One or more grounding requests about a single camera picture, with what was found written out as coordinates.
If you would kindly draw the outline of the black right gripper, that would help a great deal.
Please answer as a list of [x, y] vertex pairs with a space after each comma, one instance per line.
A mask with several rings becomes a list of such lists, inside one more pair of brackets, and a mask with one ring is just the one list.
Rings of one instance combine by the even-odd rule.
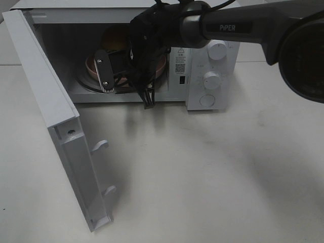
[[128, 45], [125, 50], [109, 51], [115, 87], [123, 77], [143, 101], [144, 108], [155, 106], [156, 68], [160, 58], [170, 51], [161, 38], [169, 15], [164, 10], [147, 10], [135, 17], [129, 26]]

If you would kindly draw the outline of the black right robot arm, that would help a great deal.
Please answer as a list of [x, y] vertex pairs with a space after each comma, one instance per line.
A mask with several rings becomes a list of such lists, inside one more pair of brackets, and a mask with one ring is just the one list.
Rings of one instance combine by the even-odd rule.
[[210, 40], [257, 43], [266, 62], [299, 96], [323, 102], [323, 1], [284, 1], [230, 8], [203, 1], [161, 1], [130, 22], [127, 47], [110, 54], [146, 107], [154, 100], [155, 70], [172, 47], [202, 48]]

